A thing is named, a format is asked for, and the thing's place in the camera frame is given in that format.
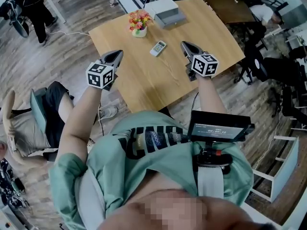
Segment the wooden floor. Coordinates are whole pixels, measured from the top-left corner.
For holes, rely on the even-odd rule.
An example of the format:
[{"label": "wooden floor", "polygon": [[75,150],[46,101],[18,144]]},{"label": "wooden floor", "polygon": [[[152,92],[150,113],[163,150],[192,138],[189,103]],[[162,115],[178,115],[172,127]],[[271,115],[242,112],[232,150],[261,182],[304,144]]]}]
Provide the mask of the wooden floor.
[{"label": "wooden floor", "polygon": [[[119,6],[110,8],[108,0],[54,0],[59,2],[61,12],[67,19],[67,23],[59,24],[54,31],[62,30],[67,33],[84,32],[95,28],[97,25],[116,18],[124,12]],[[46,87],[53,81],[61,82],[77,101],[86,88],[85,70],[89,63],[95,61],[99,55],[91,39],[87,35],[62,33],[53,34],[47,45],[41,47],[34,32],[29,38],[23,39],[9,27],[8,23],[0,29],[0,104],[10,88],[16,90],[16,108],[28,106],[30,89]],[[269,51],[266,56],[278,57],[280,51],[287,54],[288,48],[282,35],[275,41],[268,41]],[[229,113],[236,115],[248,115],[256,125],[256,130],[240,144],[248,161],[255,166],[257,160],[267,150],[276,126],[277,135],[288,135],[290,121],[281,115],[271,118],[273,107],[267,104],[270,98],[270,87],[275,86],[272,81],[255,82],[248,86],[243,80],[234,84],[233,80],[238,75],[238,67],[233,66],[228,71],[213,79],[213,82]],[[171,115],[186,127],[189,125],[190,110],[196,92],[178,100],[169,106]],[[116,89],[111,92],[103,92],[103,105],[116,105],[119,114],[104,122],[105,133],[109,132],[113,125],[125,117],[129,110],[120,93]],[[194,109],[199,109],[199,99],[196,99]],[[93,128],[92,138],[95,140],[101,136],[99,125]],[[271,145],[267,156],[260,162],[258,170],[266,171],[274,156],[281,149],[280,144]],[[290,195],[298,196],[306,187],[307,157],[306,148],[302,147],[300,163],[286,185],[282,195],[273,204],[263,202],[255,195],[251,195],[247,202],[263,212],[267,217],[282,223],[295,205],[295,199]],[[17,171],[16,174],[24,183],[26,198],[31,209],[23,210],[19,214],[31,224],[44,229],[57,229],[62,219],[55,212],[49,191],[48,167],[43,169],[31,169],[29,171]]]}]

